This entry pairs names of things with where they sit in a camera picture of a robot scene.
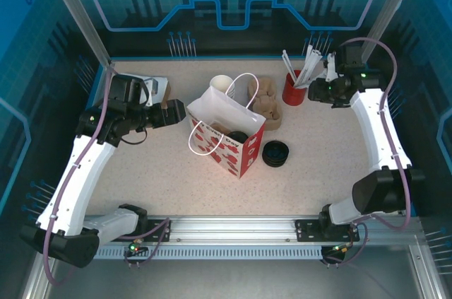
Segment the red printed white paper bag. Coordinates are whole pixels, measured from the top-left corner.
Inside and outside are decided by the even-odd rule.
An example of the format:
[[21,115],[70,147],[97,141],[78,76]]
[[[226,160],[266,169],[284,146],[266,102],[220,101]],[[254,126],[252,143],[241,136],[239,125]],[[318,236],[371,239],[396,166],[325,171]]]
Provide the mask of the red printed white paper bag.
[[[212,158],[236,178],[241,178],[258,158],[266,118],[212,86],[186,107],[186,113],[191,126],[190,151]],[[215,130],[213,123],[246,134],[246,141],[240,143]]]

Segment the brown pulp cup carrier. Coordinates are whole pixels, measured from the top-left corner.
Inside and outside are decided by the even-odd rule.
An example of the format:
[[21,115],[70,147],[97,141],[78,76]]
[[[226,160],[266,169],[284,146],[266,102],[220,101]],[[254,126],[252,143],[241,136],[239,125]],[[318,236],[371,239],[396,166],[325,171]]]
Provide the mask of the brown pulp cup carrier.
[[206,129],[208,130],[208,136],[215,139],[221,139],[222,137],[230,138],[231,129],[218,122],[213,122],[212,124],[207,124]]

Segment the black plastic cup lid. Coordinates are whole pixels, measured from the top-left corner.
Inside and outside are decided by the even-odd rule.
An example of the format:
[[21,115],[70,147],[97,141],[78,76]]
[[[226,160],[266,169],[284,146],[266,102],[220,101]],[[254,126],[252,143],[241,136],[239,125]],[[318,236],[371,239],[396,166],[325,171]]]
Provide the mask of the black plastic cup lid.
[[231,131],[226,135],[228,142],[237,142],[243,144],[247,141],[249,136],[242,131]]

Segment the red metal bucket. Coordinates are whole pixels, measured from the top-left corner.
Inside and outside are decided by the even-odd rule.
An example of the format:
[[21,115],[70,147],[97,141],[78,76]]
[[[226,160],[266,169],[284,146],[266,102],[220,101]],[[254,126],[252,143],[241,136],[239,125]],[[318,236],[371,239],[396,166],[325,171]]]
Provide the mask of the red metal bucket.
[[307,91],[308,88],[295,88],[294,81],[290,73],[287,73],[285,77],[285,85],[282,92],[282,100],[285,104],[290,106],[301,105],[304,102]]

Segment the stack of pulp cup carriers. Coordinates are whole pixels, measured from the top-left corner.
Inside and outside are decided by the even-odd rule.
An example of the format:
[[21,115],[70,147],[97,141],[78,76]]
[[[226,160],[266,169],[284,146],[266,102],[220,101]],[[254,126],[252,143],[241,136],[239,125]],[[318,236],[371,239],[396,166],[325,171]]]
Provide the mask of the stack of pulp cup carriers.
[[256,81],[250,80],[247,86],[249,99],[254,93],[256,97],[252,100],[249,109],[266,118],[264,131],[275,131],[282,123],[282,109],[277,100],[277,88],[273,78],[261,77]]

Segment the white paper cup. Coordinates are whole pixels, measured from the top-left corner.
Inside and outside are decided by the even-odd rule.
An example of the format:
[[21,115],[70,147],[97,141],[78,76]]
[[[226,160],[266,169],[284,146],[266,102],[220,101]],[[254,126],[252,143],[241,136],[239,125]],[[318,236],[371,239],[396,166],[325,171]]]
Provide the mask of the white paper cup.
[[227,75],[217,75],[210,80],[210,93],[216,97],[219,94],[231,99],[235,97],[235,84],[231,77]]

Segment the stack of black lids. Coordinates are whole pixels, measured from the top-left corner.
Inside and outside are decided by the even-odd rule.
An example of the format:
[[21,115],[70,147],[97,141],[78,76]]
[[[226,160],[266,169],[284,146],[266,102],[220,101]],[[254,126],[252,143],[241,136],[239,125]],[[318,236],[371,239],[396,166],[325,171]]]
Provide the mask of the stack of black lids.
[[279,168],[285,164],[289,155],[288,146],[281,141],[269,141],[262,151],[264,163],[273,168]]

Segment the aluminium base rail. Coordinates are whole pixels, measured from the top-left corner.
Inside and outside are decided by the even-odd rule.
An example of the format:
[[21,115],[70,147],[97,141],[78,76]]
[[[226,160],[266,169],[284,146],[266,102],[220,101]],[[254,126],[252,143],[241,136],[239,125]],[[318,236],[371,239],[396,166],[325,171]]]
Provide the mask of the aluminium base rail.
[[[150,235],[168,234],[171,245],[340,245],[350,241],[347,233],[338,238],[320,238],[297,228],[297,218],[291,216],[173,216],[170,224],[146,228],[144,233],[132,233],[132,219],[115,219],[100,226],[100,244],[115,239],[135,240]],[[392,230],[371,218],[357,229],[356,245],[416,245],[426,237],[418,218],[412,218],[403,230]]]

